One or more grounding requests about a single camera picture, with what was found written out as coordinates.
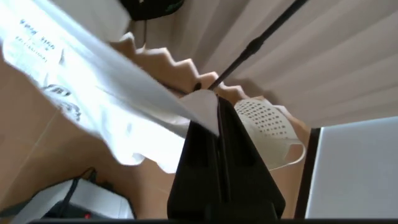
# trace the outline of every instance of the black cable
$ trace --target black cable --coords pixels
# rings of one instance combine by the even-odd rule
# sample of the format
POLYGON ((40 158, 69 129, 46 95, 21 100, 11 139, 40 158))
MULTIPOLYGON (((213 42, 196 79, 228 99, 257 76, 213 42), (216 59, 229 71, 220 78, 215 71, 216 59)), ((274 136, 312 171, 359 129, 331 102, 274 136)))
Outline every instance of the black cable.
POLYGON ((73 178, 72 184, 69 188, 68 193, 62 200, 62 204, 60 208, 58 209, 56 217, 61 218, 62 214, 65 212, 65 210, 68 208, 69 201, 72 198, 73 193, 75 192, 77 188, 77 184, 79 183, 79 180, 88 172, 91 170, 90 176, 93 176, 93 173, 96 173, 96 170, 94 167, 90 167, 87 170, 85 170, 82 174, 80 174, 78 177, 73 178))
POLYGON ((308 0, 296 0, 292 5, 282 13, 278 19, 271 24, 259 37, 250 41, 246 49, 243 50, 241 55, 218 77, 208 88, 212 90, 216 88, 225 78, 227 78, 238 66, 240 66, 250 56, 255 54, 262 46, 262 44, 283 25, 291 16, 293 16, 308 0))

